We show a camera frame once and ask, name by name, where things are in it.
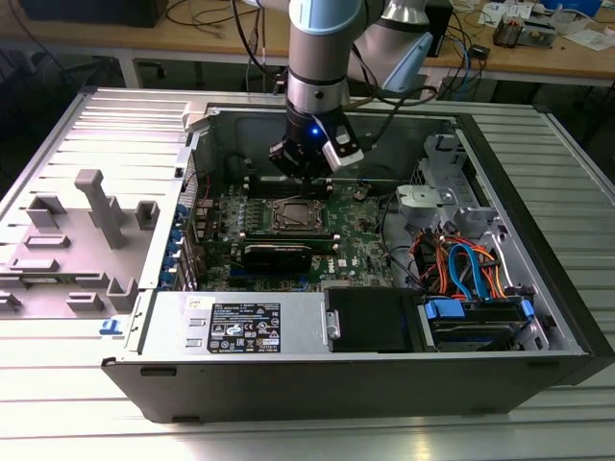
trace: warning label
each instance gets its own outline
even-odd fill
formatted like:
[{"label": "warning label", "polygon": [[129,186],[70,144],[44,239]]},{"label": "warning label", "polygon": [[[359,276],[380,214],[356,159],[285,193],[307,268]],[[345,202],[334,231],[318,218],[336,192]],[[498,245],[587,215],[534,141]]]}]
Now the warning label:
[{"label": "warning label", "polygon": [[209,322],[211,353],[280,352],[280,305],[214,304]]}]

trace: blue drive bracket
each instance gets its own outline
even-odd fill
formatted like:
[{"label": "blue drive bracket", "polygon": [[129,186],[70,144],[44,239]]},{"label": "blue drive bracket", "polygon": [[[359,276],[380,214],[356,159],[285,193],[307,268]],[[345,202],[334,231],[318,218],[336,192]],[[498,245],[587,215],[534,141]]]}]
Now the blue drive bracket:
[{"label": "blue drive bracket", "polygon": [[428,320],[435,318],[465,318],[460,300],[431,300],[425,304]]}]

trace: blue latch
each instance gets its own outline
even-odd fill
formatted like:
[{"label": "blue latch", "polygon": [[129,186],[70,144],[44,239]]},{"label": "blue latch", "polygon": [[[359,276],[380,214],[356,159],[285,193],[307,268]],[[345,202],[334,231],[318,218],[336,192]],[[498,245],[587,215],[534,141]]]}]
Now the blue latch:
[{"label": "blue latch", "polygon": [[166,244],[166,251],[169,252],[170,254],[176,253],[179,249],[180,247],[173,242],[169,242]]},{"label": "blue latch", "polygon": [[171,283],[175,277],[169,272],[161,272],[160,273],[160,281],[165,281],[167,283]]},{"label": "blue latch", "polygon": [[162,268],[163,269],[169,269],[170,267],[175,266],[175,264],[176,264],[175,259],[173,259],[171,256],[166,256],[162,260]]},{"label": "blue latch", "polygon": [[463,304],[459,300],[431,300],[425,304],[427,318],[465,317]]},{"label": "blue latch", "polygon": [[521,308],[523,308],[523,311],[526,314],[526,317],[528,317],[529,319],[533,318],[534,308],[528,300],[521,301]]},{"label": "blue latch", "polygon": [[179,229],[172,229],[169,236],[171,237],[171,240],[177,242],[182,239],[182,232]]},{"label": "blue latch", "polygon": [[103,322],[103,326],[98,330],[98,332],[102,335],[117,335],[122,334],[122,331],[119,329],[120,323],[115,319],[107,319]]},{"label": "blue latch", "polygon": [[175,210],[180,218],[187,218],[188,214],[190,214],[188,212],[188,208],[183,205],[177,205],[177,208]]}]

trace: black cable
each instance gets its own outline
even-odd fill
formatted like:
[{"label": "black cable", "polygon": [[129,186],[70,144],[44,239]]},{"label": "black cable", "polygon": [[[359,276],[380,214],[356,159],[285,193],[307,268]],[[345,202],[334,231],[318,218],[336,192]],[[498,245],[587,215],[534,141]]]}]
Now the black cable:
[{"label": "black cable", "polygon": [[[461,20],[459,19],[459,16],[453,12],[453,18],[455,19],[457,25],[459,26],[458,28],[455,26],[448,26],[447,29],[452,29],[453,31],[457,31],[461,33],[461,40],[460,42],[463,43],[463,46],[466,49],[466,52],[468,52],[468,59],[470,59],[469,57],[469,50],[470,48],[472,48],[472,39],[470,38],[470,36],[463,30],[463,26],[461,25]],[[455,36],[454,34],[451,34],[454,38],[459,39],[459,37]],[[438,99],[442,99],[446,96],[446,93],[449,92],[450,96],[453,97],[453,84],[455,83],[456,78],[459,76],[459,72],[461,72],[461,69],[464,68],[464,59],[461,59],[461,62],[459,63],[459,67],[457,68],[455,74],[453,75],[453,77],[451,78],[451,80],[448,82],[447,85],[444,85],[444,89],[442,90],[442,92],[440,93],[440,96],[438,97]]]},{"label": "black cable", "polygon": [[[173,10],[175,10],[177,7],[179,7],[181,4],[187,2],[187,0],[179,0],[179,2],[174,3],[173,5],[171,5],[170,7],[168,7],[166,9],[166,12],[164,12],[164,16],[171,22],[178,24],[180,26],[188,26],[188,27],[195,27],[195,28],[199,28],[200,26],[213,26],[216,24],[221,24],[223,22],[227,22],[227,21],[231,21],[234,19],[234,16],[228,16],[225,17],[223,19],[216,19],[215,21],[209,21],[209,22],[203,22],[199,19],[199,16],[203,15],[203,14],[207,14],[208,12],[223,12],[224,10],[227,10],[229,7],[224,7],[224,8],[213,8],[213,9],[209,9],[209,10],[202,10],[200,12],[197,12],[194,15],[193,18],[193,22],[183,22],[180,21],[178,19],[175,19],[173,17],[171,17],[171,12]],[[254,10],[249,10],[248,12],[241,12],[239,14],[239,16],[243,16],[244,14],[252,14],[253,12],[257,12],[258,9],[254,9]]]},{"label": "black cable", "polygon": [[401,250],[402,248],[409,249],[410,247],[408,245],[398,245],[397,247],[394,247],[393,249],[389,250],[388,245],[386,244],[386,240],[384,239],[384,223],[386,221],[386,213],[388,213],[388,210],[391,207],[391,202],[393,202],[393,199],[395,197],[396,197],[396,192],[393,192],[391,196],[389,197],[388,201],[386,202],[386,206],[384,207],[384,215],[382,216],[382,222],[380,224],[381,243],[382,243],[382,246],[384,247],[384,254],[390,258],[393,264],[395,264],[402,271],[404,271],[404,273],[406,273],[406,275],[408,276],[408,279],[407,279],[408,286],[409,286],[409,282],[412,281],[419,288],[419,290],[425,291],[425,288],[421,286],[419,280],[414,276],[414,274],[412,274],[412,272],[407,267],[405,267],[405,265],[402,264],[399,261],[399,259],[393,256],[393,252],[397,250]]},{"label": "black cable", "polygon": [[351,48],[351,51],[353,52],[353,55],[355,55],[355,58],[358,61],[358,64],[361,67],[361,72],[363,73],[363,80],[365,82],[365,86],[367,86],[367,90],[370,94],[370,96],[376,97],[376,93],[378,92],[378,79],[376,78],[376,76],[374,75],[374,72],[372,72],[372,69],[369,68],[369,66],[365,63],[365,61],[363,60],[363,56],[361,55],[360,51],[358,51],[358,47],[353,43],[353,47]]},{"label": "black cable", "polygon": [[[425,99],[421,99],[419,101],[412,101],[409,103],[406,102],[406,100],[410,97],[410,95],[413,92],[423,91],[423,90],[431,91],[431,96]],[[415,106],[421,106],[422,104],[428,103],[429,101],[432,101],[433,99],[435,99],[437,95],[438,95],[438,89],[435,86],[429,86],[429,85],[419,86],[418,88],[414,88],[411,91],[407,91],[406,93],[404,93],[404,96],[402,96],[399,99],[399,101],[395,103],[395,107],[393,108],[392,111],[390,111],[390,113],[386,117],[386,120],[384,120],[384,123],[382,124],[380,130],[376,133],[375,136],[372,137],[372,143],[376,144],[382,138],[382,136],[388,129],[389,125],[393,121],[393,117],[397,115],[397,112],[399,112],[401,108],[412,108]],[[377,99],[386,104],[392,104],[392,102],[390,100],[387,100],[386,98],[378,97]]]},{"label": "black cable", "polygon": [[239,21],[239,13],[237,12],[237,0],[231,0],[231,8],[233,9],[234,24],[237,28],[237,33],[239,34],[239,38],[241,38],[241,43],[243,43],[243,47],[245,48],[246,53],[248,54],[250,59],[252,60],[252,63],[260,71],[262,75],[264,75],[265,77],[268,77],[273,82],[276,82],[276,78],[273,75],[271,75],[269,72],[267,72],[267,69],[265,69],[264,66],[260,62],[258,62],[257,57],[254,55],[254,53],[250,49],[250,45],[248,43],[248,40],[246,39],[246,35],[243,32],[243,27],[241,26],[241,21]]},{"label": "black cable", "polygon": [[14,5],[12,4],[12,0],[7,0],[9,2],[9,8],[11,9],[11,13],[12,16],[15,18],[15,21],[17,21],[17,23],[19,24],[19,26],[21,27],[21,29],[23,29],[23,32],[25,32],[30,39],[36,43],[40,49],[47,55],[49,56],[49,58],[51,58],[51,60],[55,63],[55,65],[70,79],[73,81],[73,83],[75,85],[79,85],[79,82],[77,82],[72,75],[70,75],[68,72],[66,72],[66,69],[64,68],[63,65],[60,64],[60,62],[56,59],[56,57],[45,47],[45,45],[43,45],[35,36],[34,34],[32,34],[32,32],[30,32],[30,30],[26,27],[26,25],[21,22],[21,19],[19,19],[19,16],[17,15],[17,11],[15,10]]}]

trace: white cable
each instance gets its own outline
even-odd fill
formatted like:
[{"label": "white cable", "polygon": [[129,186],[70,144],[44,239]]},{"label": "white cable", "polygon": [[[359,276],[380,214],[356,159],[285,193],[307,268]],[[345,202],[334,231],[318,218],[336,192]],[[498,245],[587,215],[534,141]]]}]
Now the white cable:
[{"label": "white cable", "polygon": [[473,0],[451,0],[451,5],[456,12],[473,12],[475,7]]}]

